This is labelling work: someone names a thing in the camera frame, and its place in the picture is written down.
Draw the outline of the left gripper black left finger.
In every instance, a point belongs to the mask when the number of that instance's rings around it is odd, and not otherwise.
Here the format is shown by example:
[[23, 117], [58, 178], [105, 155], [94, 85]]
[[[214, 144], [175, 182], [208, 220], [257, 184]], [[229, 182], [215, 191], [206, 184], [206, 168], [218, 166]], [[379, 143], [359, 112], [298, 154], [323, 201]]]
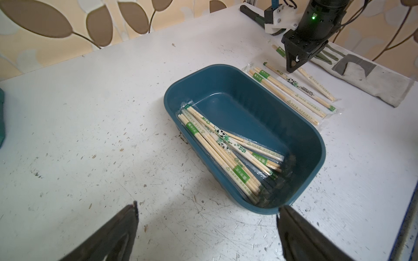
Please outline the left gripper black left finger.
[[63, 261], [128, 261], [139, 224], [137, 201], [128, 204]]

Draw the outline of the chopsticks pair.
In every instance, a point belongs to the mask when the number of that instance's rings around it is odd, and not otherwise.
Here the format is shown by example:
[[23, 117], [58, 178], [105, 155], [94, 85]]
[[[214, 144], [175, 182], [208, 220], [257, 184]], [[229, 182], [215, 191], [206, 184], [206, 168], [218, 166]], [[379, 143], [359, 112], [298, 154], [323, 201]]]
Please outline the chopsticks pair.
[[289, 82], [294, 87], [296, 87], [299, 90], [301, 90], [302, 92], [304, 92], [306, 95], [308, 95], [309, 97], [311, 97], [313, 100], [317, 101], [318, 103], [320, 103], [321, 105], [323, 105], [324, 107], [326, 107], [329, 111], [331, 111], [333, 113], [336, 113], [337, 112], [337, 108], [336, 107], [334, 107], [330, 103], [326, 102], [325, 100], [323, 100], [322, 98], [320, 98], [318, 95], [314, 94], [308, 88], [300, 85], [297, 81], [295, 81], [293, 78], [289, 77], [287, 74], [281, 72], [280, 70], [277, 70], [276, 68], [274, 68], [268, 62], [264, 62], [263, 65], [265, 67], [269, 68], [271, 71], [273, 71], [275, 74], [277, 74], [281, 78], [285, 79], [287, 82]]
[[[285, 51], [276, 45], [272, 45], [276, 52], [278, 52], [283, 58], [286, 58]], [[303, 68], [297, 69], [319, 92], [325, 95], [329, 100], [332, 102], [336, 101], [336, 98], [316, 79], [314, 79], [311, 75], [309, 75]]]
[[318, 106], [285, 86], [267, 71], [254, 66], [254, 64], [247, 64], [242, 70], [315, 127], [319, 126], [327, 118], [328, 114]]

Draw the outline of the teal plastic storage box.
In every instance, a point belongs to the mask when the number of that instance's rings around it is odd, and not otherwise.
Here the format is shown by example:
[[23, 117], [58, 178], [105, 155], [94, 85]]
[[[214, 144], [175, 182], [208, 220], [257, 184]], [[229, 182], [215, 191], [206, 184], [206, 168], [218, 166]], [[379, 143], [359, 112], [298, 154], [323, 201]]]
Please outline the teal plastic storage box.
[[[216, 126], [284, 156], [278, 177], [263, 178], [267, 191], [259, 204], [251, 201], [179, 121], [182, 105], [194, 108]], [[274, 215], [298, 199], [325, 162], [326, 150], [318, 130], [240, 69], [215, 64], [173, 83], [164, 106], [177, 128], [227, 194], [242, 208]]]

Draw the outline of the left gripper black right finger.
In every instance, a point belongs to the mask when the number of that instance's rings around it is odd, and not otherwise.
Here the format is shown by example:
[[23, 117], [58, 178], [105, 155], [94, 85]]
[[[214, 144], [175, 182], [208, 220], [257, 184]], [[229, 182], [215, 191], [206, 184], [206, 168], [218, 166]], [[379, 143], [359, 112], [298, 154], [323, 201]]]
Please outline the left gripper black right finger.
[[279, 208], [276, 226], [287, 261], [352, 260], [289, 205]]

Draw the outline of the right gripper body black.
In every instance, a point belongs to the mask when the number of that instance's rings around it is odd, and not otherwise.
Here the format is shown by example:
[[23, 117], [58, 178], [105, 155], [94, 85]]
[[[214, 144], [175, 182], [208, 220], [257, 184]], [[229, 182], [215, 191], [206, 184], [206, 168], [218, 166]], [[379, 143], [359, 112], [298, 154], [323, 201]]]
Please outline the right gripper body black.
[[281, 40], [287, 72], [295, 72], [325, 48], [328, 39], [341, 27], [348, 4], [347, 0], [308, 3], [297, 29], [286, 32]]

